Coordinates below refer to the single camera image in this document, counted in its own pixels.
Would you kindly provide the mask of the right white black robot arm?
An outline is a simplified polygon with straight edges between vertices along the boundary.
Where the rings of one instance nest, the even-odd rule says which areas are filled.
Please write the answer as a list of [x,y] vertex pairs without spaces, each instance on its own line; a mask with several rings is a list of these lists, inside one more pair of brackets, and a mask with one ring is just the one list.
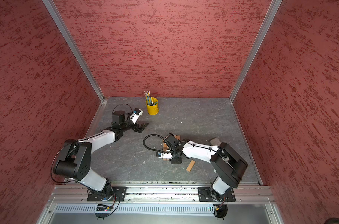
[[228,189],[237,188],[248,167],[246,160],[224,142],[214,146],[203,145],[190,140],[180,141],[169,134],[164,144],[168,149],[158,153],[159,158],[180,162],[182,157],[186,157],[202,160],[213,166],[218,175],[211,185],[214,197],[221,197]]

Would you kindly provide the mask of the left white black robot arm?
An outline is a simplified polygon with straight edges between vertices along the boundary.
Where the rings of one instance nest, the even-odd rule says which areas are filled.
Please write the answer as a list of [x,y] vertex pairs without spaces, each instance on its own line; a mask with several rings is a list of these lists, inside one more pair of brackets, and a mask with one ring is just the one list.
[[110,181],[91,169],[91,155],[105,145],[120,140],[127,130],[141,133],[148,125],[137,123],[142,114],[143,110],[139,108],[135,108],[131,113],[114,111],[110,127],[85,139],[67,140],[55,156],[50,174],[77,181],[93,194],[107,200],[113,194]]

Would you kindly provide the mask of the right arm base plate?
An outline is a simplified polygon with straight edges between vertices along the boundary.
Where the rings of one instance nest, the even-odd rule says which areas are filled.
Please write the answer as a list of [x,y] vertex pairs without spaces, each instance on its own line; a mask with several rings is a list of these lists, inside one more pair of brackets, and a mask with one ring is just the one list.
[[229,187],[224,194],[219,194],[212,187],[198,187],[198,198],[200,202],[235,202],[235,194]]

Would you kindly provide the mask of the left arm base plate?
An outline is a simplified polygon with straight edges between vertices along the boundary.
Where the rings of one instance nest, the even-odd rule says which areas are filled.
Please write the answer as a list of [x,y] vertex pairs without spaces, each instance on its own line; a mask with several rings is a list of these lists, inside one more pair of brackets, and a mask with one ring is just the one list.
[[88,189],[87,201],[88,202],[123,202],[126,195],[127,187],[109,187],[104,188],[102,191],[94,191]]

